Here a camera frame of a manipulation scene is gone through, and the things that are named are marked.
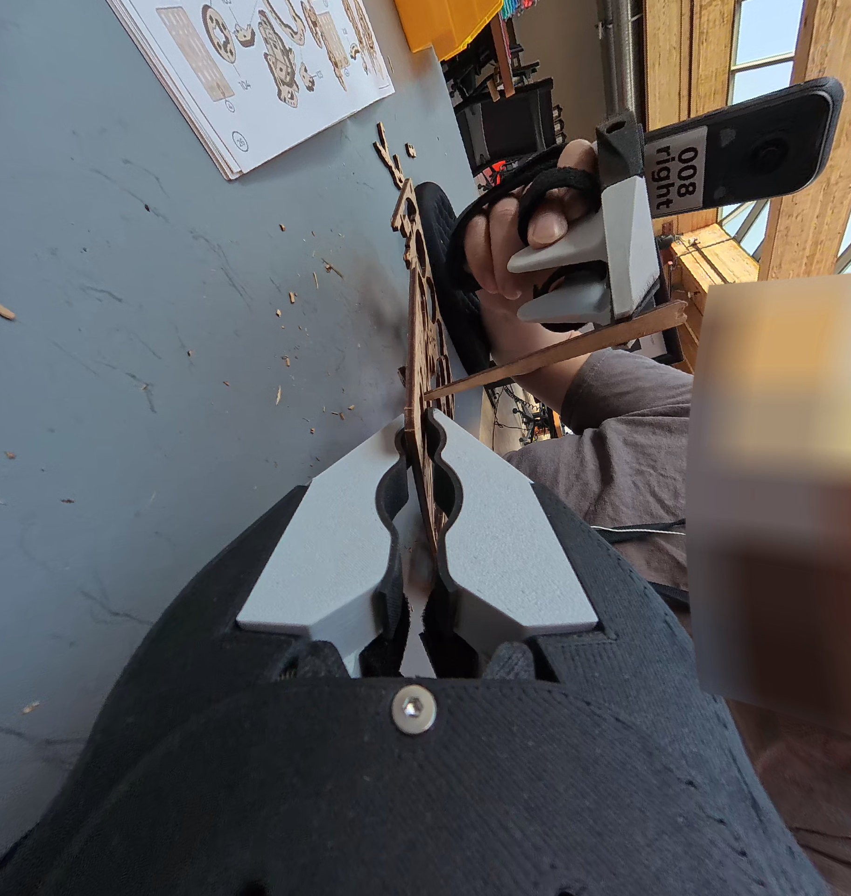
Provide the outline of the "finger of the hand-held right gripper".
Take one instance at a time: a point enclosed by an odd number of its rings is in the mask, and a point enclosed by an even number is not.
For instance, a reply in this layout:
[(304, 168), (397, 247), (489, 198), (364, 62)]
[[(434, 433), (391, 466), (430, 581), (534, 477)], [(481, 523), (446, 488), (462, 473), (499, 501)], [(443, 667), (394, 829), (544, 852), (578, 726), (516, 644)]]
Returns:
[(655, 296), (661, 274), (644, 175), (606, 187), (601, 212), (611, 318), (620, 322)]

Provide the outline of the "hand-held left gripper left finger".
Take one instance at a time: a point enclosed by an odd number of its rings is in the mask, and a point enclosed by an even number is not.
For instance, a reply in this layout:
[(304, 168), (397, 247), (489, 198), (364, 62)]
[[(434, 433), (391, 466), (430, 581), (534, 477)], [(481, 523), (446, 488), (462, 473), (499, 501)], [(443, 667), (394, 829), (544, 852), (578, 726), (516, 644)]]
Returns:
[(393, 636), (405, 604), (403, 435), (398, 416), (311, 480), (238, 613), (242, 629), (328, 642), (363, 676), (362, 653)]

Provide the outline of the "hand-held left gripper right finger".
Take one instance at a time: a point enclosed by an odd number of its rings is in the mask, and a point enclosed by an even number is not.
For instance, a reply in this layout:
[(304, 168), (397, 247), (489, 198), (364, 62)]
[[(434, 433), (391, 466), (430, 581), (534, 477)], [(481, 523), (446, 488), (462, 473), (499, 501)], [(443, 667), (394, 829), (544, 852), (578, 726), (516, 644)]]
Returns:
[(478, 678), (502, 644), (594, 631), (598, 615), (534, 483), (438, 409), (431, 461), (435, 580), (423, 646), (438, 678)]

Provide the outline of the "laser-cut wooden parts sheet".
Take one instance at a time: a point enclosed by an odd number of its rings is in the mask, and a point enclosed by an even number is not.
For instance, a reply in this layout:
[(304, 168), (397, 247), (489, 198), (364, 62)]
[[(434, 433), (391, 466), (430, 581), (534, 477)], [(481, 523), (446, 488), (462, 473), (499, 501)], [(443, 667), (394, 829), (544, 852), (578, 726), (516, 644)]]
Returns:
[(433, 497), (432, 462), (427, 451), (423, 428), (424, 413), (435, 407), (448, 417), (454, 416), (454, 397), (426, 399), (424, 396), (452, 380), (447, 339), (438, 308), (431, 263), (424, 241), (422, 221), (411, 179), (403, 181), (391, 227), (405, 241), (404, 262), (409, 272), (408, 356), (405, 374), (405, 444), (413, 471), (422, 520), (431, 549), (445, 522)]

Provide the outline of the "person's right forearm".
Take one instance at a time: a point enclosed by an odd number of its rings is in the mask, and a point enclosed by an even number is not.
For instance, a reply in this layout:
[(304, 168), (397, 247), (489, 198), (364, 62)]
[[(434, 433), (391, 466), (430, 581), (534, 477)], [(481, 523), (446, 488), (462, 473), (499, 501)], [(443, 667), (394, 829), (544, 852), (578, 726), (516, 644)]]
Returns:
[[(545, 330), (540, 324), (522, 323), (518, 319), (501, 322), (501, 326), (486, 326), (493, 360), (498, 365), (569, 341), (580, 333), (557, 333)], [(522, 389), (551, 409), (561, 413), (565, 396), (576, 375), (588, 361), (589, 355), (569, 358), (549, 364), (533, 372), (519, 375), (516, 382)]]

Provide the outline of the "branched wooden model part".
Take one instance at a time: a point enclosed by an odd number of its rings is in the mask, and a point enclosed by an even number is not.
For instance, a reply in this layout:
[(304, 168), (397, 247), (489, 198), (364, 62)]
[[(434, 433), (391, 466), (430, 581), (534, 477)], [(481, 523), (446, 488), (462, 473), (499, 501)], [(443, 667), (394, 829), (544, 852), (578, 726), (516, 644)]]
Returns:
[(391, 176), (391, 180), (398, 191), (402, 191), (407, 179), (404, 175), (399, 157), (397, 154), (392, 154), (389, 150), (385, 126), (382, 121), (376, 123), (376, 132), (377, 139), (373, 142), (373, 148), (386, 167)]

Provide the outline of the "person's right hand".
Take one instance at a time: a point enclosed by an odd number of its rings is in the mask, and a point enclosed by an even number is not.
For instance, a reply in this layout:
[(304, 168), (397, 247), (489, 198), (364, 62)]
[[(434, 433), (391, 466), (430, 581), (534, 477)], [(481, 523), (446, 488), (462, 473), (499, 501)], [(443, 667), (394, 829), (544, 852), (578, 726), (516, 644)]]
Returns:
[[(598, 170), (596, 151), (588, 140), (572, 140), (565, 146), (557, 166), (595, 174)], [(486, 216), (473, 218), (465, 231), (465, 260), (481, 287), (477, 296), (484, 328), (499, 327), (501, 322), (512, 319), (521, 321), (518, 309), (533, 296), (534, 286), (543, 282), (540, 274), (510, 272), (511, 257), (526, 246), (542, 249), (553, 245), (588, 213), (588, 202), (578, 191), (558, 188), (548, 192), (529, 221), (527, 239), (523, 242), (518, 227), (520, 197), (524, 189), (504, 197)]]

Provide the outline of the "framed black white marker sign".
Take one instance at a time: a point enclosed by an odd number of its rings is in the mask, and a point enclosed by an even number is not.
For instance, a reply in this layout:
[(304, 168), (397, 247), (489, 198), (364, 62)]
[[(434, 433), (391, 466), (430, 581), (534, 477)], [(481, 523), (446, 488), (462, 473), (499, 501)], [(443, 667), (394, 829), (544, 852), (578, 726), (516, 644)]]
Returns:
[(658, 364), (676, 365), (684, 362), (677, 328), (669, 328), (628, 342), (624, 350), (654, 360)]

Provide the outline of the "grey metal pipe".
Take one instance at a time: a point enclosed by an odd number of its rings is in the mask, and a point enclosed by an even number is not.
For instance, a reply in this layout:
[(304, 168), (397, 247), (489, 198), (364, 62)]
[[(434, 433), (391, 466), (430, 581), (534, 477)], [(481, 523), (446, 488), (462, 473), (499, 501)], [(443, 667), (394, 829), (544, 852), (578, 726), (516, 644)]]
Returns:
[(644, 55), (644, 2), (597, 1), (605, 109), (627, 108), (647, 125)]

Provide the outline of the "black storage crate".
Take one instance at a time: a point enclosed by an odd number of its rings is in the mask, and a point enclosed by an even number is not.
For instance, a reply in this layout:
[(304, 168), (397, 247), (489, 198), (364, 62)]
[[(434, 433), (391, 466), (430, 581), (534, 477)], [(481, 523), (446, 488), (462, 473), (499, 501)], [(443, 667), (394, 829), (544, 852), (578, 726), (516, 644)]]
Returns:
[(454, 108), (473, 175), (499, 162), (513, 162), (566, 141), (551, 77), (516, 88), (510, 97), (471, 96)]

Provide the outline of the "black padded wrist rest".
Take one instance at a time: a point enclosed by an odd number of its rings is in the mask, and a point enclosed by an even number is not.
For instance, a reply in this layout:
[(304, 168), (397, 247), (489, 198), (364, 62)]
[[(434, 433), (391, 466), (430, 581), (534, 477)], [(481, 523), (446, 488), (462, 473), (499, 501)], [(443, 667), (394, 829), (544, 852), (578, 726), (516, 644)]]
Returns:
[(447, 259), (456, 221), (454, 209), (442, 187), (432, 182), (417, 185), (415, 197), (446, 334), (465, 373), (476, 375), (491, 366), (492, 361), (478, 297), (456, 288), (450, 278)]

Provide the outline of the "yellow plastic bin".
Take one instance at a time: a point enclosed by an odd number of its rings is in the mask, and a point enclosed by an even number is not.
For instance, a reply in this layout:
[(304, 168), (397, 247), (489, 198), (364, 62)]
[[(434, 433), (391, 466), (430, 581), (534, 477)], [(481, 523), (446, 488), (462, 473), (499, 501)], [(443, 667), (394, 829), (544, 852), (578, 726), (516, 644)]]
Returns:
[(490, 25), (502, 1), (395, 1), (413, 53), (433, 48), (440, 61), (464, 50)]

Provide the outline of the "white instruction booklet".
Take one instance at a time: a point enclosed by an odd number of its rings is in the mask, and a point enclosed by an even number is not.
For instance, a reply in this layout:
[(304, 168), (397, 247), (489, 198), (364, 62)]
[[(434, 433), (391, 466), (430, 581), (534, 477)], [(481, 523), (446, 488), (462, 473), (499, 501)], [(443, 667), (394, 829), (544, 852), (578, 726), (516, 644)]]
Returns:
[(394, 91), (360, 1), (110, 1), (225, 178)]

